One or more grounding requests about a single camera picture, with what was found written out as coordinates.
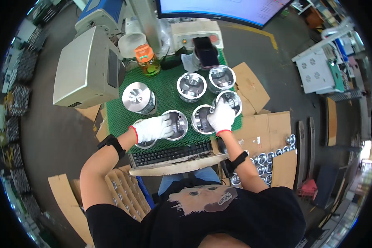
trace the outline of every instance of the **control box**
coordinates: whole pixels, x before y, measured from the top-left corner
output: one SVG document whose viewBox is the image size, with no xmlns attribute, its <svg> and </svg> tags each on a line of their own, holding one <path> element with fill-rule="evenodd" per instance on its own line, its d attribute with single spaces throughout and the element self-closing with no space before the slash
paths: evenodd
<svg viewBox="0 0 372 248">
<path fill-rule="evenodd" d="M 190 21 L 171 24 L 175 51 L 181 47 L 193 51 L 193 38 L 209 37 L 217 48 L 223 48 L 222 32 L 217 21 Z"/>
</svg>

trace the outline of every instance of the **white cotton glove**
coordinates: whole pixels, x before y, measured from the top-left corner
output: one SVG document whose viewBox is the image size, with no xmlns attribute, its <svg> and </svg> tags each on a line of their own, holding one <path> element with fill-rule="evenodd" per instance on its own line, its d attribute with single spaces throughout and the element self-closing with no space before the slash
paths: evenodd
<svg viewBox="0 0 372 248">
<path fill-rule="evenodd" d="M 208 115 L 207 120 L 218 135 L 224 130 L 231 132 L 235 117 L 236 112 L 230 107 L 229 103 L 220 98 L 214 113 Z"/>
<path fill-rule="evenodd" d="M 130 126 L 129 129 L 134 128 L 138 139 L 137 143 L 168 138 L 174 134 L 172 130 L 172 121 L 169 117 L 170 115 L 167 114 L 145 119 Z"/>
</svg>

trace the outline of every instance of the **concrete floor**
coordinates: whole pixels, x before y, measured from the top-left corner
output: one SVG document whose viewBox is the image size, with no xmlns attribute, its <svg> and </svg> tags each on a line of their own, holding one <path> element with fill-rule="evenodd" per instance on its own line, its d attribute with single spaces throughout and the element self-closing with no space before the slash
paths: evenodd
<svg viewBox="0 0 372 248">
<path fill-rule="evenodd" d="M 30 111 L 22 117 L 22 148 L 26 172 L 30 184 L 43 211 L 50 218 L 42 217 L 57 236 L 63 247 L 84 247 L 84 242 L 69 225 L 60 211 L 50 190 L 47 177 L 66 173 L 68 179 L 78 178 L 84 162 L 96 151 L 98 141 L 93 131 L 93 122 L 68 107 L 52 104 L 55 73 L 61 49 L 72 41 L 76 31 L 74 24 L 76 6 L 70 5 L 47 25 L 50 33 L 41 52 L 30 99 Z M 292 130 L 302 120 L 307 126 L 308 116 L 320 128 L 319 98 L 316 94 L 304 94 L 300 87 L 298 69 L 291 58 L 313 43 L 309 40 L 308 27 L 300 16 L 289 14 L 276 17 L 264 31 L 274 35 L 278 50 L 273 48 L 269 37 L 243 30 L 242 26 L 227 22 L 219 23 L 225 44 L 225 56 L 230 67 L 246 62 L 256 74 L 270 96 L 265 106 L 272 112 L 290 111 Z M 347 102 L 337 105 L 338 126 L 355 122 L 355 108 Z M 349 145 L 356 132 L 350 127 L 338 128 L 338 144 Z M 316 136 L 316 165 L 331 161 L 344 165 L 348 153 L 319 146 Z M 144 177 L 149 192 L 158 191 L 160 177 Z M 317 210 L 312 216 L 308 206 L 304 212 L 308 225 L 323 215 Z"/>
</svg>

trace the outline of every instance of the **jeans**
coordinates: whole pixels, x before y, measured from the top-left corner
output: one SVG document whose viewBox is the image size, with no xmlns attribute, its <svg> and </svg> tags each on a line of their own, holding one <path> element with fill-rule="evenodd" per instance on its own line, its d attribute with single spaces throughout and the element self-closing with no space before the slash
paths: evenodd
<svg viewBox="0 0 372 248">
<path fill-rule="evenodd" d="M 198 169 L 197 171 L 192 171 L 197 178 L 203 179 L 205 181 L 215 181 L 220 182 L 218 175 L 216 172 L 211 168 L 211 166 Z M 166 175 L 163 176 L 161 180 L 161 184 L 159 187 L 159 196 L 161 196 L 168 187 L 172 184 L 173 181 L 180 181 L 183 179 L 183 174 L 175 174 L 175 175 Z"/>
</svg>

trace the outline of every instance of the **monitor screen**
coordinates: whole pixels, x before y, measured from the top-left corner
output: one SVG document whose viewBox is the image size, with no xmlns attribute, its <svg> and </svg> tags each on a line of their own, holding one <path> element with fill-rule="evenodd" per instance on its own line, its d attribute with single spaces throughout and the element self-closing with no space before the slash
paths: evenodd
<svg viewBox="0 0 372 248">
<path fill-rule="evenodd" d="M 208 18 L 227 21 L 233 19 L 243 24 L 263 27 L 289 2 L 291 0 L 160 0 L 159 14 L 161 17 L 211 15 Z"/>
</svg>

